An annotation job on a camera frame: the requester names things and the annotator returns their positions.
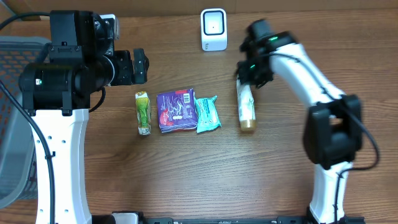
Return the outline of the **teal wipes packet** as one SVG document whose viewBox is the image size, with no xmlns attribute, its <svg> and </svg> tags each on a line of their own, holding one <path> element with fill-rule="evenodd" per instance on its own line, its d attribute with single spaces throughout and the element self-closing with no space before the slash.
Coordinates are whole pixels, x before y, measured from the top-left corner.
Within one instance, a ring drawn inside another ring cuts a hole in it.
<svg viewBox="0 0 398 224">
<path fill-rule="evenodd" d="M 198 116 L 197 133 L 212 131 L 221 127 L 221 121 L 215 106 L 216 100 L 217 96 L 195 99 Z"/>
</svg>

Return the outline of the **green yellow snack packet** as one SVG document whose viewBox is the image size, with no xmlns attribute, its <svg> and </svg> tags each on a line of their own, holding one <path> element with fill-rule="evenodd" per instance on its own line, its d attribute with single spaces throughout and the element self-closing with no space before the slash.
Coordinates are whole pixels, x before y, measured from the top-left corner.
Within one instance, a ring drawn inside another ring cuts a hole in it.
<svg viewBox="0 0 398 224">
<path fill-rule="evenodd" d="M 146 91 L 139 91 L 136 97 L 136 113 L 138 122 L 138 132 L 140 135 L 149 135 L 151 133 L 151 108 L 150 99 Z"/>
</svg>

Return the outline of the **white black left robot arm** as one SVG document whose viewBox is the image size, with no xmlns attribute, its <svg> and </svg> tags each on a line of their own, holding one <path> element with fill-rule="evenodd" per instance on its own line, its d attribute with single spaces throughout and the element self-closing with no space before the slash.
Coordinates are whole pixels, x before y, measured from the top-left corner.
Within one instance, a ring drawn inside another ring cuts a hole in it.
<svg viewBox="0 0 398 224">
<path fill-rule="evenodd" d="M 113 14 L 52 11 L 51 41 L 19 78 L 22 107 L 32 121 L 37 167 L 37 223 L 141 222 L 139 212 L 92 215 L 85 187 L 86 127 L 91 94 L 107 86 L 143 84 L 142 49 L 116 50 Z"/>
</svg>

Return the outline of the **white tube gold cap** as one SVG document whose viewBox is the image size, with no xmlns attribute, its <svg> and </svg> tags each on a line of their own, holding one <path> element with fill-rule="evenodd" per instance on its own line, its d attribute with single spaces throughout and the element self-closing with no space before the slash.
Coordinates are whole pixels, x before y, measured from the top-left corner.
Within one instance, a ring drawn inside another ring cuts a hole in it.
<svg viewBox="0 0 398 224">
<path fill-rule="evenodd" d="M 237 79 L 236 91 L 241 131 L 253 131 L 256 128 L 256 115 L 251 87 L 248 84 L 241 84 L 240 80 Z"/>
</svg>

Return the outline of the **purple pad package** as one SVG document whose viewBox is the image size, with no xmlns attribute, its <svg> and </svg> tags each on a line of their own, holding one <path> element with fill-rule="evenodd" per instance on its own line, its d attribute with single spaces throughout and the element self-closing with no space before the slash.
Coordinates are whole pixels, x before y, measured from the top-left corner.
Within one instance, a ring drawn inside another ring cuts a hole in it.
<svg viewBox="0 0 398 224">
<path fill-rule="evenodd" d="M 194 96 L 193 88 L 157 95 L 158 122 L 162 133 L 197 128 Z"/>
</svg>

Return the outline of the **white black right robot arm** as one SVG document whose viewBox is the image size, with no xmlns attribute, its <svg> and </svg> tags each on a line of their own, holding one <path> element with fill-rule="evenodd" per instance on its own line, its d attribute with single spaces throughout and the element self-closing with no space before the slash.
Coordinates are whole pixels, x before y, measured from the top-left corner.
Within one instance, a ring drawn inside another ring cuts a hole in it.
<svg viewBox="0 0 398 224">
<path fill-rule="evenodd" d="M 307 222 L 364 223 L 343 209 L 348 173 L 363 144 L 359 98 L 332 84 L 289 31 L 275 33 L 264 19 L 247 28 L 239 49 L 246 55 L 236 70 L 240 84 L 261 88 L 279 75 L 307 110 L 303 148 L 315 171 Z"/>
</svg>

